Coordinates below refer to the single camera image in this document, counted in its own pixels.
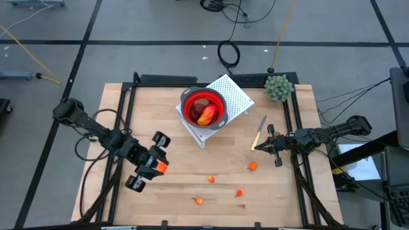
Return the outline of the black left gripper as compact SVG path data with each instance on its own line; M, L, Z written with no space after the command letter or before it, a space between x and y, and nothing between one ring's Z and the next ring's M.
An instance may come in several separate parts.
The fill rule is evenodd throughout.
M129 176L125 186L135 192L142 192L146 186L144 179L152 180L154 177L163 176L164 173L156 170L158 162L166 165L169 161L166 158L167 148L171 139L160 131L153 136L154 145L150 149L139 144L137 139L131 138L122 145L122 157L136 166L135 176Z

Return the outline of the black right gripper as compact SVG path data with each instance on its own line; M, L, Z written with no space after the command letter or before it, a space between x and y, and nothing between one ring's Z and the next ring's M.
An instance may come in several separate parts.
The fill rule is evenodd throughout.
M289 141L289 137L277 134L273 124L267 126L268 139L261 144L254 147L255 150L265 151L275 157L274 164L276 167L282 166L282 159L279 155L280 151L289 152L289 160L291 164L294 163L294 153L292 152L292 147Z

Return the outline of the red collapsible bowl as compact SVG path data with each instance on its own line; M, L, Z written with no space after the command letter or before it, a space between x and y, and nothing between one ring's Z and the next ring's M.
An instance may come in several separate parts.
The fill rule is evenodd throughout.
M200 125L199 118L194 119L192 112L194 104L200 100L206 99L209 101L208 106L212 106L214 115L209 119L208 124ZM196 128L207 128L210 130L219 130L228 122L227 105L223 96L214 89L190 87L186 89L181 95L181 114L184 120Z

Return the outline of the red yellow mango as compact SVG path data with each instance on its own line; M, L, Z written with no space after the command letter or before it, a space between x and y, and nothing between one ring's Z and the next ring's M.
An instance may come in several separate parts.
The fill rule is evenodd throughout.
M216 116L216 113L218 113L219 109L215 104L209 104L207 105L200 117L197 120L197 124L200 126L207 126L211 123L212 119Z

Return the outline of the green artificial plant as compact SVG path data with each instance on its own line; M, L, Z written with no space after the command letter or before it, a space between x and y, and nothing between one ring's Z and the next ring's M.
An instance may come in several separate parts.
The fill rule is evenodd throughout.
M268 76L264 87L265 96L276 102L285 102L294 92L293 84L287 75Z

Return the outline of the white perforated metal shelf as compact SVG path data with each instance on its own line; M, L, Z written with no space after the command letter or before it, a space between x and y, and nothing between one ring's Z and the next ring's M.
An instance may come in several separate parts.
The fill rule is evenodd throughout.
M239 117L241 114L248 114L248 110L254 105L254 101L228 76L223 75L219 79L213 81L205 87L199 88L210 88L219 92L226 101L228 122L232 122L235 118ZM183 126L188 130L190 135L198 143L200 148L205 147L205 141L216 134L218 131L223 129L224 125L219 130L210 130L207 128L196 128L188 124L182 114L181 114L181 104L176 106L176 110L179 115L179 119Z

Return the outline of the black textured panel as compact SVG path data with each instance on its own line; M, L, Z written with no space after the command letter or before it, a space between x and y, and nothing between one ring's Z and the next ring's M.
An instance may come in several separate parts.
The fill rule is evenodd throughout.
M264 87L268 77L274 76L286 76L288 81L292 84L299 84L298 76L296 72L283 72L283 73L246 73L246 74L233 74L229 77L239 86L259 86Z

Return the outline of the white board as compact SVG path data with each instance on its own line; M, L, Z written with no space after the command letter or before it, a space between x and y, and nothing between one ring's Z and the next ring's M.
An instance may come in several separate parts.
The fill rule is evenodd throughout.
M362 146L362 144L337 144L337 150L341 155L360 146ZM343 170L357 181L380 180L380 174L372 157L363 158L362 160L343 166Z

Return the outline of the black diagonal bar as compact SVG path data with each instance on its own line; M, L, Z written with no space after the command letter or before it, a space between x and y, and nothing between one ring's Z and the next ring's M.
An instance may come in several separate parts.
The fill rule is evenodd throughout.
M371 157L382 152L386 146L393 146L395 148L401 147L398 143L396 130L385 134L375 140L367 142L366 144L363 144L358 148L353 148L352 150L331 158L331 169L352 164L354 162L362 160L363 158Z

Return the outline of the dark grey monitor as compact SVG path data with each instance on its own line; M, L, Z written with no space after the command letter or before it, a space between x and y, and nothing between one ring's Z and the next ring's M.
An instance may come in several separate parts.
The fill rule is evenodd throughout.
M391 190L409 191L409 150L385 148L387 186Z

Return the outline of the grey cabinet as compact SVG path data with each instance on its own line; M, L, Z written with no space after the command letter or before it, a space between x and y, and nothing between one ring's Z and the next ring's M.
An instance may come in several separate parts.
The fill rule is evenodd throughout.
M409 83L409 78L404 75L402 68L393 67L389 73L398 143L409 148L409 102L406 101L403 87Z

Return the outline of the black keyboard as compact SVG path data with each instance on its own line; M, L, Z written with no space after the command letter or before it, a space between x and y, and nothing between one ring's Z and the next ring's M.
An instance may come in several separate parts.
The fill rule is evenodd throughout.
M392 222L409 229L409 184L388 185L384 187Z

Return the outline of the black floor object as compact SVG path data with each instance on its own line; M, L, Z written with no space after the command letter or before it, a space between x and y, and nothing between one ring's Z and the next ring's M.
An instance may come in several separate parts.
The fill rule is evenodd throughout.
M0 116L9 114L13 111L9 99L0 98Z

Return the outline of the grey-blue stand foot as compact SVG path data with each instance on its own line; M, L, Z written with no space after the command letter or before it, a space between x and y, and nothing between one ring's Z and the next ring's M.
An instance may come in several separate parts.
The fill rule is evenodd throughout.
M27 80L33 78L31 72L0 71L0 79Z
M60 6L65 7L64 0L6 0L12 6Z

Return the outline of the black aluminium frame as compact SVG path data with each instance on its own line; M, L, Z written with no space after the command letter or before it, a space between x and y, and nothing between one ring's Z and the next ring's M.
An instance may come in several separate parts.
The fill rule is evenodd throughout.
M205 141L200 148L179 119L176 106L185 90L182 84L140 84L131 112L135 138L151 146L156 131L171 138L166 149L169 166L163 176L148 181L141 193L125 186L135 167L123 162L118 189L105 200L102 219L116 225L171 227L212 226L300 227L314 222L315 211L308 198L298 198L289 152L281 153L282 166L262 151L251 151L264 116L265 123L286 134L297 127L315 128L320 121L310 85L295 87L297 102L281 105L269 101L264 89L251 86L244 92L254 101L248 114L241 114ZM248 166L258 167L250 171ZM214 183L208 177L215 178ZM235 197L239 188L244 195ZM196 204L202 198L203 204Z

